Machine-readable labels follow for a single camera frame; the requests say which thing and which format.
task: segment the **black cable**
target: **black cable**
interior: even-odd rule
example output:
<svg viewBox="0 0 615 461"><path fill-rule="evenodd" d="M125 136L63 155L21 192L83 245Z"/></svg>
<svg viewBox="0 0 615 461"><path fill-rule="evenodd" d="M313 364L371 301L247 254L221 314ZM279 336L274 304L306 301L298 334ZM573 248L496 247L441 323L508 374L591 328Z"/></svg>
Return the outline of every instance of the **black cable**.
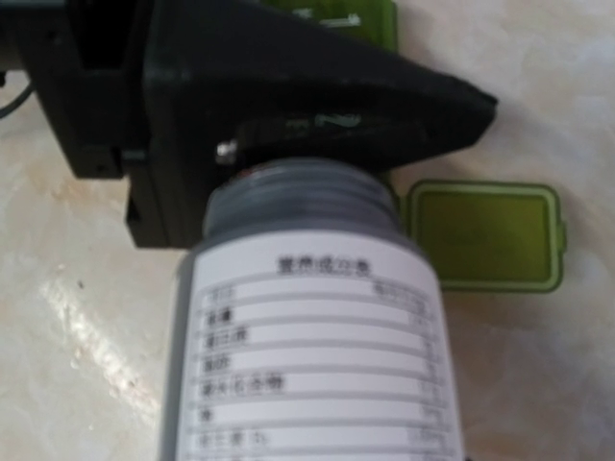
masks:
<svg viewBox="0 0 615 461"><path fill-rule="evenodd" d="M26 86L24 90L21 91L21 93L15 99L10 101L3 108L0 108L0 120L8 117L13 112L15 112L17 109L19 109L23 105L23 103L25 103L28 100L30 95L34 93L34 91L35 91L34 86L32 84L28 84L28 86Z"/></svg>

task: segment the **green container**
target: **green container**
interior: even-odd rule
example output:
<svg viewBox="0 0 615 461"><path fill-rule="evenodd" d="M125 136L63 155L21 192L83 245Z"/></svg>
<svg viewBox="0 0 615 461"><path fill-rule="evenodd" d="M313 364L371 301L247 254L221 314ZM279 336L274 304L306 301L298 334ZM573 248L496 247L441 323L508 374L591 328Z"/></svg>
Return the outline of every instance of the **green container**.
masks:
<svg viewBox="0 0 615 461"><path fill-rule="evenodd" d="M260 3L397 51L397 6L392 0L261 0Z"/></svg>
<svg viewBox="0 0 615 461"><path fill-rule="evenodd" d="M445 290L545 293L563 280L566 231L545 185L420 182L402 208Z"/></svg>

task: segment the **tabletop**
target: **tabletop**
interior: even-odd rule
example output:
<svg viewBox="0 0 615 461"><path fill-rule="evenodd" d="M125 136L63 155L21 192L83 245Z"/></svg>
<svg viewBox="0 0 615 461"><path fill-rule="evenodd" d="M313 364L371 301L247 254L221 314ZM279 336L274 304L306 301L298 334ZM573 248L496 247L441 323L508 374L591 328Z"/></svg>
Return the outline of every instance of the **tabletop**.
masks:
<svg viewBox="0 0 615 461"><path fill-rule="evenodd" d="M476 148L396 171L398 188L543 183L568 225L554 293L445 296L468 454L613 459L615 4L398 4L403 55L501 99ZM74 180L36 99L0 123L0 166L0 458L154 459L183 253L134 248L128 185Z"/></svg>

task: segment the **bottle label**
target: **bottle label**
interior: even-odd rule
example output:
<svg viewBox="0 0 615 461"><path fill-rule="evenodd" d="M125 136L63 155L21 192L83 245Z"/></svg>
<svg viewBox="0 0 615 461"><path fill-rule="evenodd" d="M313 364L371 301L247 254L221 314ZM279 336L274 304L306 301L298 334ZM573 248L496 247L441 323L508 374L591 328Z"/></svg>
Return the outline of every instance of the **bottle label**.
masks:
<svg viewBox="0 0 615 461"><path fill-rule="evenodd" d="M195 261L177 459L461 461L438 283L339 231L260 234Z"/></svg>

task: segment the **metal screw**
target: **metal screw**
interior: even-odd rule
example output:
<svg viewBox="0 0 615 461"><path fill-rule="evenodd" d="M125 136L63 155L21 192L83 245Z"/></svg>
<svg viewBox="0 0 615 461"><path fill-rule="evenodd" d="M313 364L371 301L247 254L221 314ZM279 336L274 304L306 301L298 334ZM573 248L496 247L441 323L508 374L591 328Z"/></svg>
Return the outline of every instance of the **metal screw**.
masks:
<svg viewBox="0 0 615 461"><path fill-rule="evenodd" d="M218 165L231 166L237 162L237 150L239 146L235 139L218 144L215 153L215 162Z"/></svg>

